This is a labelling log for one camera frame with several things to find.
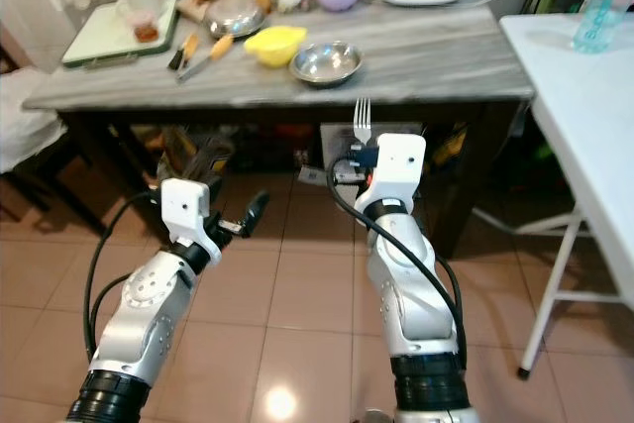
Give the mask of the yellow plastic bowl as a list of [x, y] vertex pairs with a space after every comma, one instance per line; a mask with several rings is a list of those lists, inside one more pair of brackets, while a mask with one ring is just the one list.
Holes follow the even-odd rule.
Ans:
[[282, 68], [297, 55], [307, 33], [300, 26], [267, 26], [248, 38], [242, 47], [266, 68]]

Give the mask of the silver metal fork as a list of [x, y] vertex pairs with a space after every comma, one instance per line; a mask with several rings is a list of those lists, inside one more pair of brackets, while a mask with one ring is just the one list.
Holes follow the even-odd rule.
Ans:
[[358, 98], [355, 102], [353, 133], [362, 146], [367, 146], [372, 139], [371, 102], [368, 98]]

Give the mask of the dark wooden chair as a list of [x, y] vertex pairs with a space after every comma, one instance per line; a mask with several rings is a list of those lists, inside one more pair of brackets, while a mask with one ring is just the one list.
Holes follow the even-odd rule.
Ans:
[[[0, 26], [1, 33], [1, 75], [22, 68], [36, 69], [35, 62], [20, 47], [18, 39], [10, 33], [6, 25]], [[80, 156], [80, 148], [66, 133], [51, 146], [37, 153], [10, 172], [1, 173], [1, 179], [22, 195], [29, 204], [49, 213], [51, 207], [44, 200], [45, 195], [59, 198], [90, 230], [99, 232], [100, 221], [92, 216], [80, 198], [59, 179], [60, 173], [67, 169]]]

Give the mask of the steel bowl with lid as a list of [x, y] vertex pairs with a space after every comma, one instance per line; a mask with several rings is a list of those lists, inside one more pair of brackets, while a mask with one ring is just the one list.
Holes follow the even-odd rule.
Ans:
[[217, 0], [205, 12], [210, 37], [247, 38], [265, 25], [266, 13], [254, 0]]

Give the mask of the grey marble-top wooden table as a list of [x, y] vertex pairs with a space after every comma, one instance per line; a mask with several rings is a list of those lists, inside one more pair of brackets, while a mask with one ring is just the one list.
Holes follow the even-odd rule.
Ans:
[[311, 11], [272, 23], [304, 28], [312, 43], [346, 42], [362, 53], [362, 66], [344, 86], [312, 89], [236, 49], [181, 82], [167, 68], [170, 57], [159, 54], [113, 68], [55, 71], [24, 109], [58, 114], [122, 197], [147, 183], [113, 126], [346, 123], [358, 98], [385, 123], [464, 123], [456, 182], [430, 229], [436, 253], [452, 259], [516, 112], [534, 96], [489, 8], [366, 0], [344, 14]]

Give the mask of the open stainless steel bowl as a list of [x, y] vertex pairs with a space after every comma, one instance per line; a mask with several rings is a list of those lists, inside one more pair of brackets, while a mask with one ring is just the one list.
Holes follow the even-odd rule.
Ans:
[[352, 79], [363, 64], [361, 49], [346, 42], [312, 44], [299, 49], [288, 70], [313, 88], [330, 88]]

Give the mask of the black right robot foot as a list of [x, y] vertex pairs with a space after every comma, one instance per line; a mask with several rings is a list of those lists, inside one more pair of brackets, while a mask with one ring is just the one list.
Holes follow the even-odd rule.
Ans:
[[355, 423], [394, 423], [394, 418], [388, 411], [369, 408], [363, 411], [362, 417]]

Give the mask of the white folded cloth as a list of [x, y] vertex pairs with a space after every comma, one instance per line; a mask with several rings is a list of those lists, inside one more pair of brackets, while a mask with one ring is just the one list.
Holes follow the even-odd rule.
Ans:
[[20, 106], [47, 78], [49, 75], [44, 71], [32, 68], [0, 75], [1, 173], [10, 172], [66, 133], [54, 112], [26, 111]]

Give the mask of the white storage box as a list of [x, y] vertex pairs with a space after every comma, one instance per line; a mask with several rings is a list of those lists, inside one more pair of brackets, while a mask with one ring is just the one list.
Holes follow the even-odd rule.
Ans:
[[[348, 123], [322, 123], [320, 125], [321, 139], [321, 164], [323, 178], [320, 183], [326, 186], [327, 178], [331, 175], [332, 163], [337, 159], [347, 157], [352, 154], [354, 144], [359, 141], [355, 138], [353, 125]], [[337, 186], [366, 187], [366, 174], [361, 169], [355, 168], [349, 163], [334, 165], [335, 182]]]

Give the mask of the long orange-handled knife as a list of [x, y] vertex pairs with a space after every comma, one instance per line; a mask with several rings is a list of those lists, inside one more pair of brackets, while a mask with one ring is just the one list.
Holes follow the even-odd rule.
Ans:
[[191, 65], [188, 65], [185, 70], [182, 70], [177, 75], [177, 83], [186, 82], [187, 79], [193, 78], [199, 71], [207, 69], [210, 64], [213, 64], [213, 61], [222, 59], [233, 45], [234, 38], [228, 37], [228, 35], [219, 38], [217, 42], [210, 47], [207, 56], [196, 62], [192, 62]]

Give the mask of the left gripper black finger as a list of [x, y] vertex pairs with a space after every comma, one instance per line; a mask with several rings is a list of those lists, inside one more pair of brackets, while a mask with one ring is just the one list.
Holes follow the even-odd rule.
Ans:
[[248, 202], [245, 214], [241, 219], [241, 237], [249, 238], [253, 236], [258, 223], [262, 219], [268, 202], [270, 201], [270, 193], [262, 189]]

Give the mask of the white plastic folding table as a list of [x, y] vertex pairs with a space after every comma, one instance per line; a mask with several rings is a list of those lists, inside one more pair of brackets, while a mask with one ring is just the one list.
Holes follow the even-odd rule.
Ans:
[[[536, 89], [531, 114], [565, 173], [575, 207], [520, 227], [512, 236], [558, 236], [562, 242], [536, 311], [519, 377], [526, 379], [558, 301], [621, 302], [634, 311], [634, 14], [606, 52], [571, 46], [577, 15], [515, 15], [504, 34]], [[559, 282], [582, 225], [607, 260], [616, 293], [562, 290]]]

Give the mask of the patterned brown bag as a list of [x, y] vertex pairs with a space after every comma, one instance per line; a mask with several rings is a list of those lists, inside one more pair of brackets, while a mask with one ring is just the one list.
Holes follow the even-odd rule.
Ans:
[[156, 169], [158, 181], [171, 178], [202, 182], [217, 198], [223, 187], [223, 173], [234, 155], [234, 144], [223, 135], [199, 135], [191, 138], [182, 128], [161, 129], [161, 160]]

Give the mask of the clear plastic jar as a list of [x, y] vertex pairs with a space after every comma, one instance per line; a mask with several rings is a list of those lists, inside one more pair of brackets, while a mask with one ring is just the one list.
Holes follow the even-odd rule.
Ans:
[[119, 0], [118, 14], [130, 26], [137, 43], [154, 42], [159, 38], [161, 0]]

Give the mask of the green-edged white cutting board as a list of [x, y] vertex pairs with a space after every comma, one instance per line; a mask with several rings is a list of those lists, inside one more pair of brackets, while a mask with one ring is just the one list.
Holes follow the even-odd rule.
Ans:
[[153, 42], [137, 42], [133, 29], [118, 10], [118, 3], [98, 8], [83, 24], [72, 40], [60, 65], [77, 68], [87, 62], [104, 61], [124, 56], [144, 56], [166, 52], [171, 47], [173, 25], [178, 19], [175, 6], [178, 0], [162, 0], [156, 20], [158, 38]]

